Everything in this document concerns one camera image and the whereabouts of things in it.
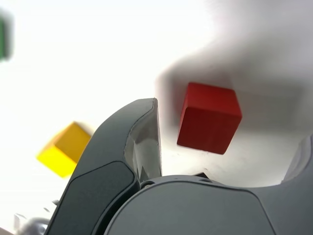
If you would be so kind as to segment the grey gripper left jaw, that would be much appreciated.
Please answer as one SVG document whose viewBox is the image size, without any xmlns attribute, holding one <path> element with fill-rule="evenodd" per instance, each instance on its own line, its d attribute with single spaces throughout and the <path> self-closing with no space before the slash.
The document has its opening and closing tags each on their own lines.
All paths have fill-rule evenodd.
<svg viewBox="0 0 313 235">
<path fill-rule="evenodd" d="M 136 100 L 88 142 L 50 220 L 48 235 L 102 235 L 141 184 L 160 177 L 158 102 Z"/>
</svg>

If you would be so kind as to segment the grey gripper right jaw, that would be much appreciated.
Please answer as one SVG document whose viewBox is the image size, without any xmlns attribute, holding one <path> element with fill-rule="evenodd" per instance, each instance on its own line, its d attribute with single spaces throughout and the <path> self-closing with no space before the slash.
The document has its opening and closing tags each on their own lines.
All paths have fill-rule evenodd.
<svg viewBox="0 0 313 235">
<path fill-rule="evenodd" d="M 132 196 L 107 235 L 310 235 L 313 232 L 313 139 L 305 138 L 282 183 L 237 188 L 165 177 Z"/>
</svg>

